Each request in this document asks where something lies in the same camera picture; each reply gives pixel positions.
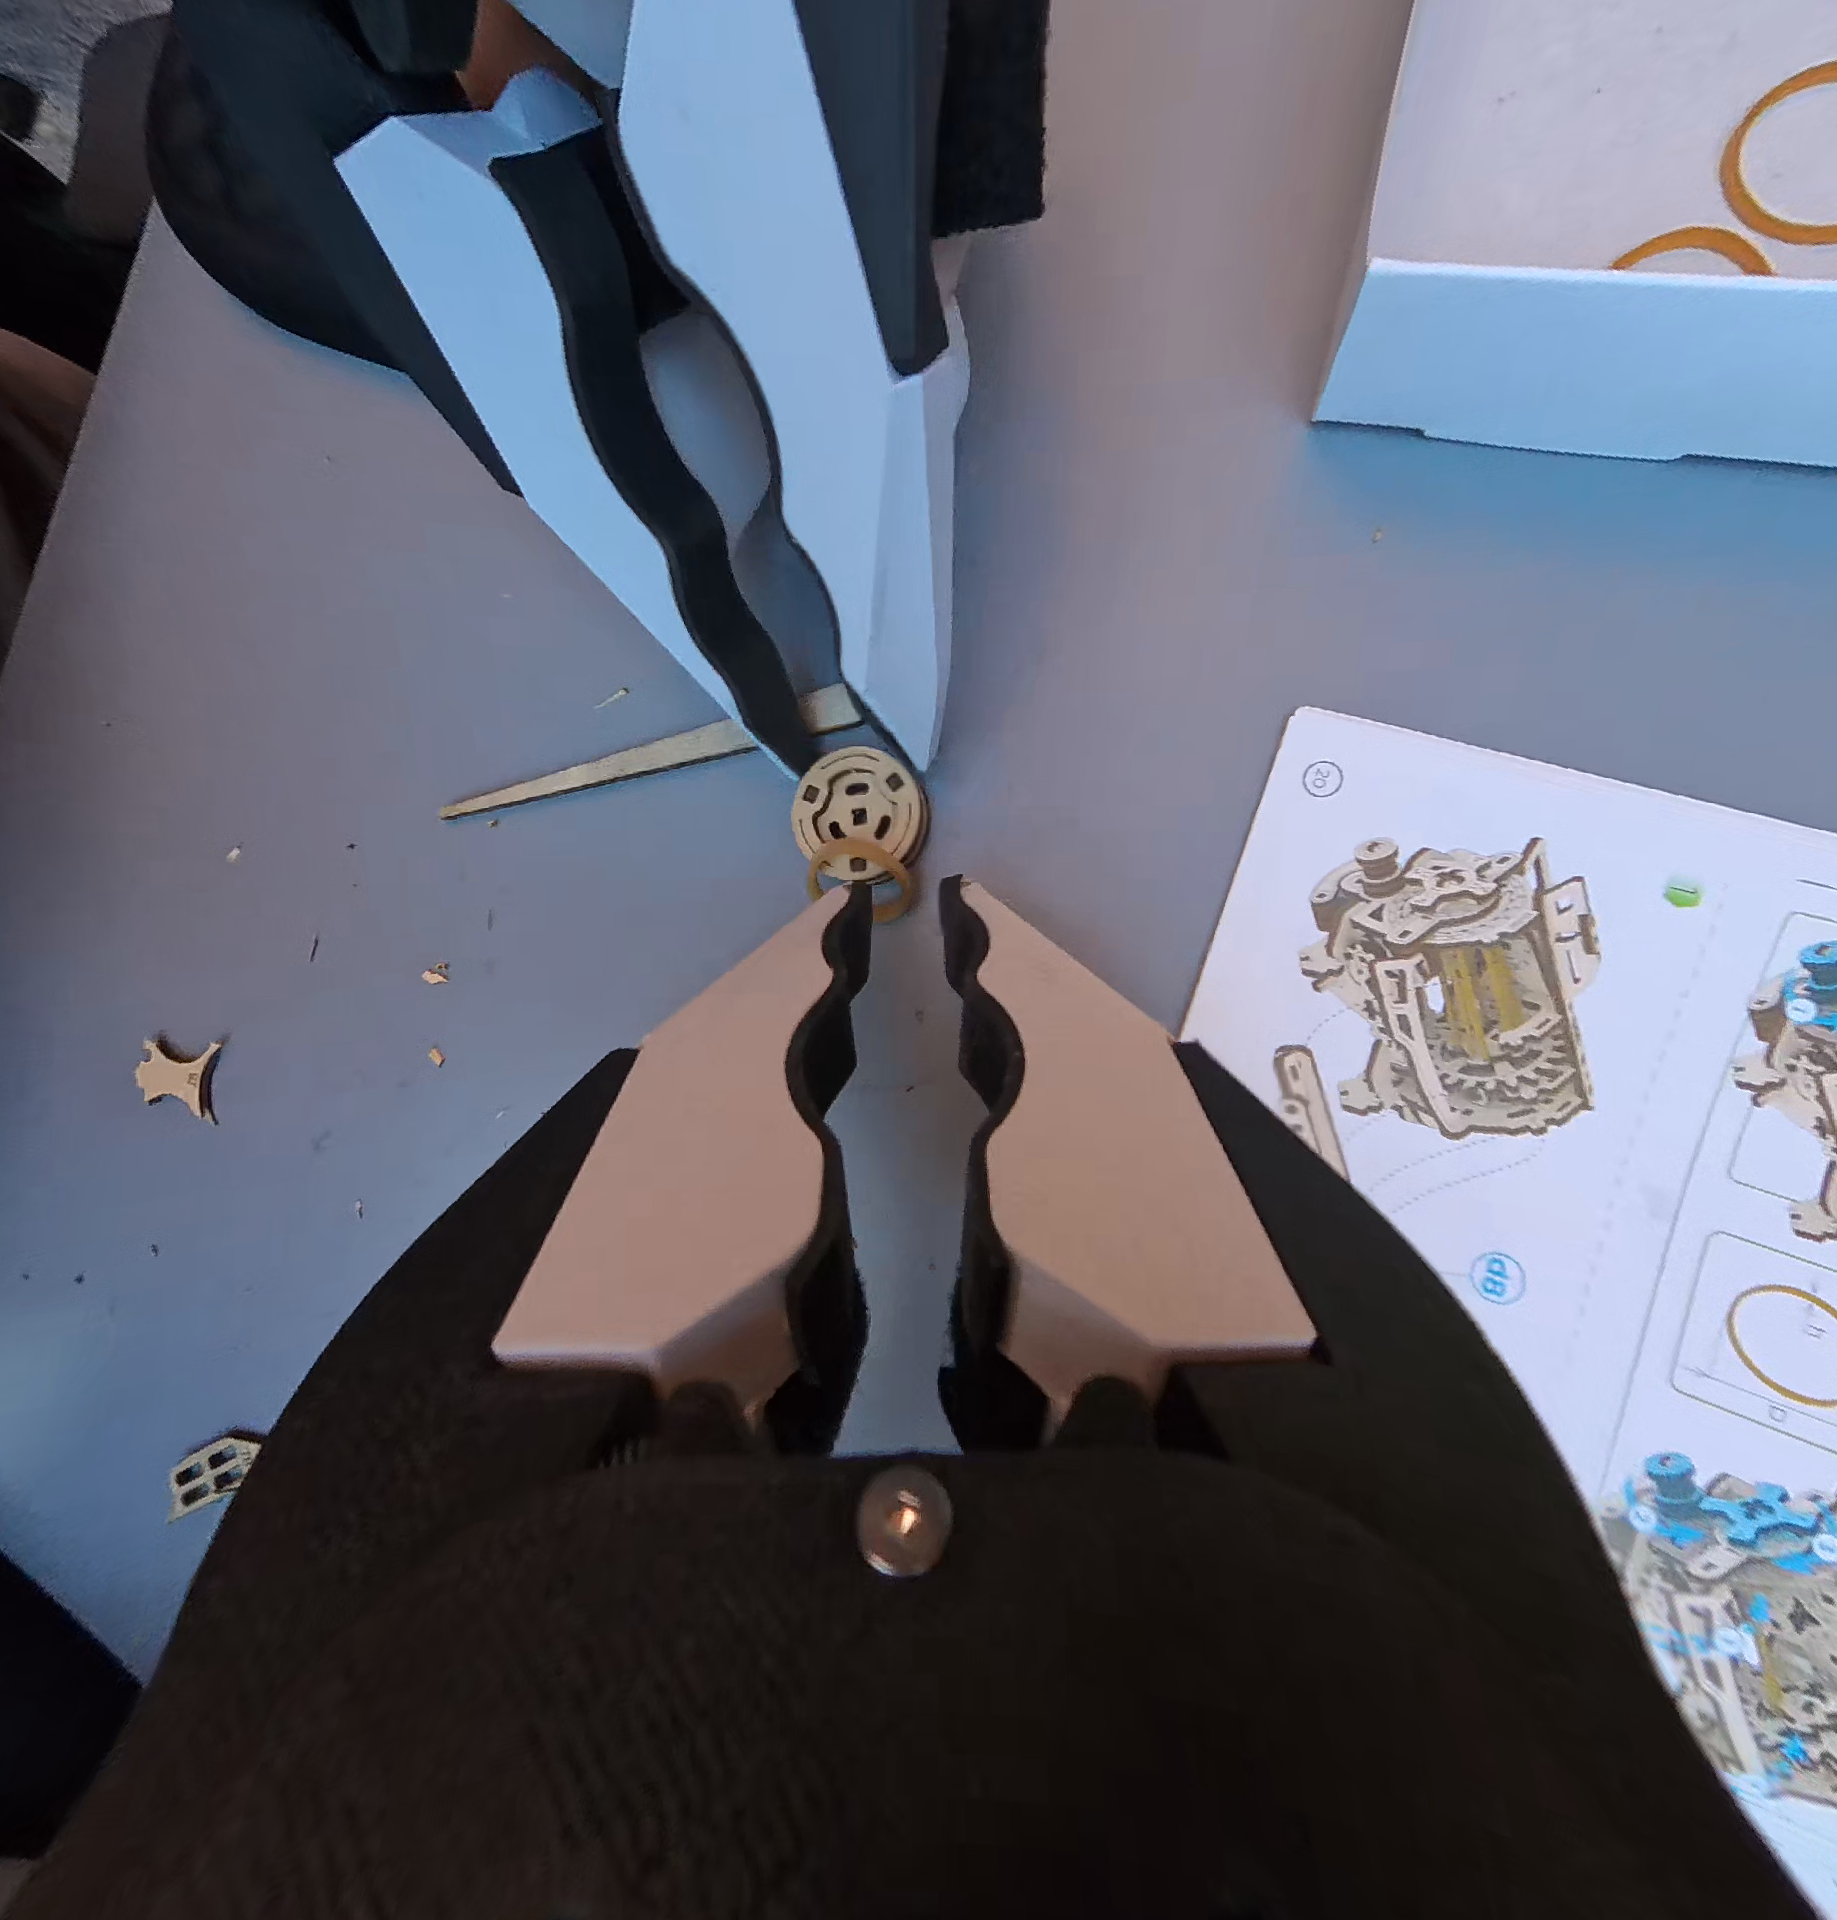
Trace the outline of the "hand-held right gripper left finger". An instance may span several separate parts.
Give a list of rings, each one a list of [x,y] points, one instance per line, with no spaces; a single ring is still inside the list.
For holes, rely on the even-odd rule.
[[[838,886],[637,1047],[493,1338],[519,1376],[724,1389],[833,1452],[869,1309],[828,1117],[858,1067],[869,888]]]

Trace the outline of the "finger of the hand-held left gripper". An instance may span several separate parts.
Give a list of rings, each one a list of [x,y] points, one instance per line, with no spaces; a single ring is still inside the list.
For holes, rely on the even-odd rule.
[[[947,3],[640,1],[621,159],[756,382],[838,664],[930,766],[955,658],[971,357],[933,258]]]
[[[556,75],[383,119],[337,160],[531,512],[788,772],[816,740],[734,554],[769,450],[721,330],[640,228],[600,112]]]

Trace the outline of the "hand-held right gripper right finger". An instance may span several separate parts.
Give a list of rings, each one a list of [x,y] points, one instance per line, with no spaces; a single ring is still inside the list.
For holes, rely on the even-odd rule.
[[[1171,1033],[991,888],[939,884],[971,1136],[939,1398],[962,1451],[1029,1451],[1096,1379],[1304,1361],[1315,1322]]]

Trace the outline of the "small yellow rubber band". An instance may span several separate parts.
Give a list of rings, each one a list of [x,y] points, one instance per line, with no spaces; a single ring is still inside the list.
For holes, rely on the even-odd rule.
[[[864,884],[869,888],[891,886],[888,899],[872,907],[875,923],[891,923],[914,903],[914,878],[909,866],[885,844],[866,837],[837,837],[816,842],[808,857],[807,898],[816,902],[833,894],[825,878],[834,884]]]

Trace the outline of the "thin wooden stick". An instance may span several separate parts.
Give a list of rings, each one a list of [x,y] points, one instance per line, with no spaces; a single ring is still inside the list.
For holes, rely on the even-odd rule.
[[[852,690],[843,683],[813,690],[801,698],[801,716],[814,737],[848,733],[864,723]],[[604,784],[655,777],[687,764],[710,764],[759,749],[761,743],[734,718],[721,718],[706,727],[673,733],[628,749],[615,749],[592,760],[568,764],[543,776],[517,779],[475,796],[446,804],[437,810],[445,823],[498,814],[521,804],[539,804],[556,796],[586,792]]]

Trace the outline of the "round wooden wheel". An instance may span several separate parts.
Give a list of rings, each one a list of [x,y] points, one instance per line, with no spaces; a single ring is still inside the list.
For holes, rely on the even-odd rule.
[[[852,745],[821,757],[800,779],[790,823],[820,886],[884,884],[891,872],[879,853],[911,867],[930,835],[930,800],[898,757]]]

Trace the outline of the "printed instruction booklet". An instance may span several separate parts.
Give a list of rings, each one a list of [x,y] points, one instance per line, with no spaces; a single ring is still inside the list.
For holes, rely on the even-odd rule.
[[[1837,833],[1304,706],[1184,1035],[1481,1327],[1837,1916]]]

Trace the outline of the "star-shaped wooden scrap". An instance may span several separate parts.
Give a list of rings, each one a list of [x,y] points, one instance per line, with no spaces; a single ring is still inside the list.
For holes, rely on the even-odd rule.
[[[230,1043],[219,1036],[197,1052],[177,1047],[164,1033],[149,1035],[134,1069],[134,1082],[147,1105],[166,1098],[180,1104],[193,1119],[217,1124],[213,1107],[214,1067]]]

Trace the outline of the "window-shaped wooden scrap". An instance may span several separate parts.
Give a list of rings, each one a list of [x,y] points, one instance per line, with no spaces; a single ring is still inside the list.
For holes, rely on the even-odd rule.
[[[168,1472],[168,1523],[234,1498],[265,1443],[257,1432],[230,1428],[177,1458]]]

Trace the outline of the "white cardboard box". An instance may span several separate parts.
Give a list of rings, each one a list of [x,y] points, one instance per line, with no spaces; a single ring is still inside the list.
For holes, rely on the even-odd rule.
[[[1416,3],[1315,418],[1590,455],[1837,466],[1837,245],[1751,232],[1720,160],[1747,106],[1837,59],[1837,1]],[[1837,85],[1747,143],[1775,212],[1837,221]],[[1775,277],[1697,252],[1730,227]]]

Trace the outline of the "large tan rubber band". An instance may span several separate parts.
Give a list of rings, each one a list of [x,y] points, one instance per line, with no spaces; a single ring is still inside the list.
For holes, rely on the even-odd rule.
[[[1697,252],[1716,256],[1730,268],[1736,268],[1745,277],[1775,277],[1775,263],[1763,252],[1763,248],[1730,227],[1710,227],[1710,225],[1689,225],[1689,227],[1672,227],[1667,232],[1656,234],[1636,245],[1619,252],[1610,260],[1610,269],[1640,269],[1656,258],[1663,258],[1679,252]]]
[[[1837,245],[1837,221],[1810,222],[1771,209],[1747,180],[1747,143],[1768,113],[1805,92],[1837,85],[1837,59],[1802,67],[1772,84],[1742,113],[1724,143],[1720,187],[1725,206],[1757,235],[1796,248]]]

